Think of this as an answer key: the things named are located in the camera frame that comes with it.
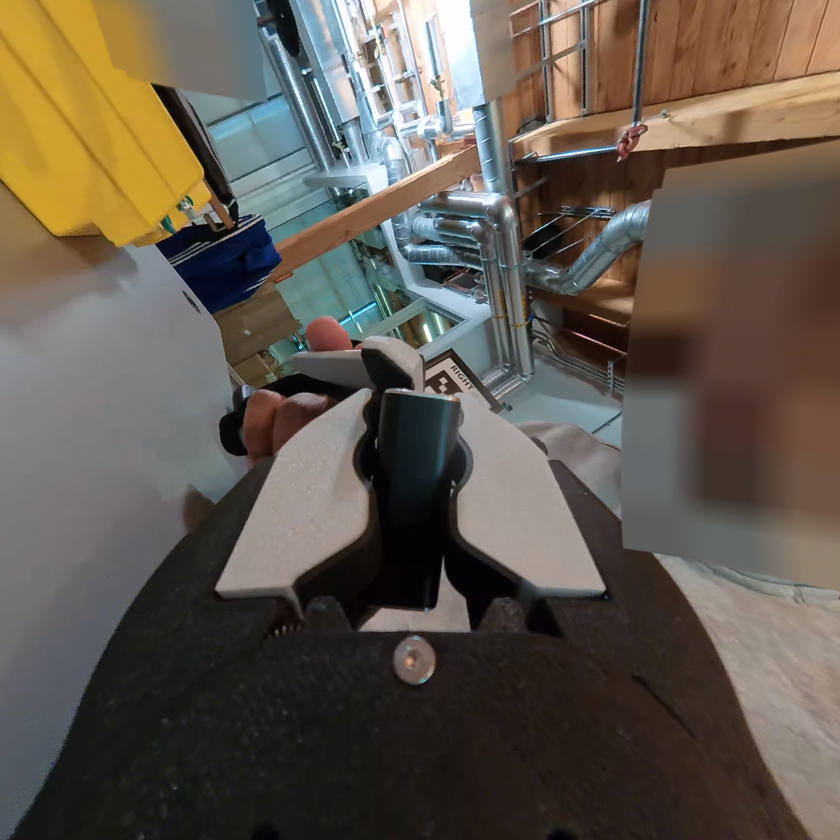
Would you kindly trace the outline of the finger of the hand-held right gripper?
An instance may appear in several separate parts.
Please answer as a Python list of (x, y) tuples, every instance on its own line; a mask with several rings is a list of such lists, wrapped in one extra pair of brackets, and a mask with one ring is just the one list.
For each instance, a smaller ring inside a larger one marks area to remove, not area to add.
[(424, 392), (424, 359), (409, 344), (391, 337), (368, 337), (361, 343), (361, 359), (378, 393)]

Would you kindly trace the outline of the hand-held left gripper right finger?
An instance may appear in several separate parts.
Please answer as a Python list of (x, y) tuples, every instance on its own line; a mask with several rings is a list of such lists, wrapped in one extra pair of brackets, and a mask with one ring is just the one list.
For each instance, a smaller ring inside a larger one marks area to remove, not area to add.
[(461, 402), (465, 475), (450, 504), (448, 578), (465, 597), (599, 597), (606, 591), (543, 451), (480, 405)]

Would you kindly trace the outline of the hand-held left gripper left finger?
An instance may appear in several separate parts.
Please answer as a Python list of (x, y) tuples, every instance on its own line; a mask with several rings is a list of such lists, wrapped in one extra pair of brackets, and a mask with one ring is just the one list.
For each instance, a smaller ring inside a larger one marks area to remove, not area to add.
[(217, 580), (220, 597), (350, 601), (373, 582), (381, 562), (375, 494), (356, 457), (372, 396), (357, 391), (279, 451)]

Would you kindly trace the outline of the black network adapter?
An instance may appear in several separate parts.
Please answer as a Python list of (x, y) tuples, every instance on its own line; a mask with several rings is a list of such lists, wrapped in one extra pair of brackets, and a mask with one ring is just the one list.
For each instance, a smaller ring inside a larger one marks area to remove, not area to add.
[(392, 388), (381, 398), (373, 478), (382, 559), (367, 591), (373, 606), (436, 606), (461, 414), (453, 396)]

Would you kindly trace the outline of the large yellow plastic bin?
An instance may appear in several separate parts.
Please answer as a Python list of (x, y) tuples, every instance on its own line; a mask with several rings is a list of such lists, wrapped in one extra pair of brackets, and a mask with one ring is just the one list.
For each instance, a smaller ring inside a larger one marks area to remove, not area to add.
[(1, 3), (1, 176), (51, 234), (154, 245), (211, 203), (151, 84), (112, 63), (93, 2)]

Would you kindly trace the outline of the black framed marker board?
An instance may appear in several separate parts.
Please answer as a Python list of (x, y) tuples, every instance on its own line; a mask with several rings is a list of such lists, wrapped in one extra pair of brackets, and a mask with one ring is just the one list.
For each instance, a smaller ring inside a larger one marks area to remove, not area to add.
[(470, 396), (495, 414), (502, 411), (498, 399), (452, 349), (424, 361), (424, 392), (458, 398)]

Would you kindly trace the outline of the cardboard box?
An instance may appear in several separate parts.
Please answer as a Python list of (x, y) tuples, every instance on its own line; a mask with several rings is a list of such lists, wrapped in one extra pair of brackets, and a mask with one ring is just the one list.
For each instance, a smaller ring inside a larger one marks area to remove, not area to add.
[(238, 380), (255, 388), (276, 382), (280, 376), (280, 362), (270, 348), (301, 332), (301, 323), (278, 286), (268, 280), (246, 301), (213, 316), (228, 367)]

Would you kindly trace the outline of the silver ventilation pipes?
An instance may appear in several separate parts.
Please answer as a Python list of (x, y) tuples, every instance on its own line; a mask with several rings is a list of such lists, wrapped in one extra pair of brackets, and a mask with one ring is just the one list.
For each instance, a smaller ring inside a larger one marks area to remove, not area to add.
[(499, 100), (473, 109), (479, 168), (485, 186), (501, 192), (441, 192), (392, 218), (398, 252), (409, 263), (480, 269), (490, 306), (497, 369), (485, 386), (496, 399), (533, 376), (526, 286), (575, 297), (591, 288), (628, 250), (644, 242), (651, 201), (612, 219), (569, 268), (526, 259), (513, 198)]

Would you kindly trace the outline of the blue plastic bin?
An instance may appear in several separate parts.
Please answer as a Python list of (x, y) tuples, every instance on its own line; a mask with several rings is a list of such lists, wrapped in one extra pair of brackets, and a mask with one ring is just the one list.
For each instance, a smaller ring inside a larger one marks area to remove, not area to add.
[(242, 216), (231, 229), (188, 225), (156, 247), (212, 314), (252, 297), (281, 262), (259, 214)]

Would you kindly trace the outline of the wooden beam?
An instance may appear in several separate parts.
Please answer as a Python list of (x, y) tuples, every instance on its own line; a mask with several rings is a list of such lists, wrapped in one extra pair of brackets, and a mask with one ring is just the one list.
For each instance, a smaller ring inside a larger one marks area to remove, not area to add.
[(409, 175), (399, 183), (389, 185), (383, 191), (281, 240), (276, 245), (280, 263), (271, 272), (268, 280), (274, 283), (282, 282), (291, 276), (294, 270), (349, 243), (429, 197), (446, 191), (477, 174), (479, 169), (477, 146), (466, 146), (463, 150)]

